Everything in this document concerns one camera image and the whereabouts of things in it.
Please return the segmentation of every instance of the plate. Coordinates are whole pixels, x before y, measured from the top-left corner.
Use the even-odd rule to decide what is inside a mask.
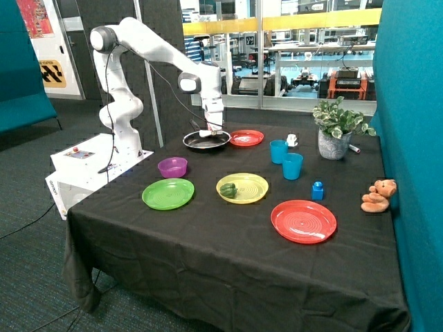
[[[311,201],[283,202],[272,210],[271,220],[280,235],[297,243],[323,242],[337,228],[335,216]]]
[[[234,183],[237,188],[237,194],[231,199],[220,194],[220,187],[227,183]],[[249,204],[259,201],[268,191],[269,184],[261,176],[251,173],[236,173],[221,179],[215,189],[225,201],[234,204]]]
[[[263,137],[263,133],[256,130],[237,130],[231,133],[230,142],[240,147],[251,147],[260,144]]]
[[[184,178],[166,178],[146,187],[141,198],[152,209],[173,210],[185,205],[194,190],[194,185]]]

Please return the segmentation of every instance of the bowl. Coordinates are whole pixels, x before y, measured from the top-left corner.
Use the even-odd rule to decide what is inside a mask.
[[[186,174],[188,161],[181,157],[171,157],[159,162],[158,167],[164,178],[181,178]]]

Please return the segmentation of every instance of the yellow plate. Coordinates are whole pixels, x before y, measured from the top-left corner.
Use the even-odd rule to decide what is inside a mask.
[[[234,183],[237,194],[228,198],[220,194],[220,187],[227,183]],[[220,197],[234,204],[249,204],[260,200],[268,191],[269,184],[261,176],[250,173],[236,173],[225,176],[215,187]]]

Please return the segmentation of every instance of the green plate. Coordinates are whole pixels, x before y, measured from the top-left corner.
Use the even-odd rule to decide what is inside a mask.
[[[173,210],[185,205],[194,190],[194,185],[184,178],[166,178],[143,190],[141,199],[152,209]]]
[[[227,183],[234,183],[237,188],[237,194],[233,198],[220,194],[220,188]],[[269,184],[261,176],[251,173],[236,173],[221,179],[215,189],[225,201],[234,204],[249,204],[262,199],[269,189]]]

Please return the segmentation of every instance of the black frying pan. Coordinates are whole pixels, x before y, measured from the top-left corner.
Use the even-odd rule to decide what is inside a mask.
[[[187,147],[191,147],[193,149],[211,149],[213,147],[221,147],[230,140],[229,133],[226,133],[225,131],[218,135],[201,137],[199,125],[194,120],[191,120],[190,123],[197,131],[189,133],[183,138],[183,143]]]

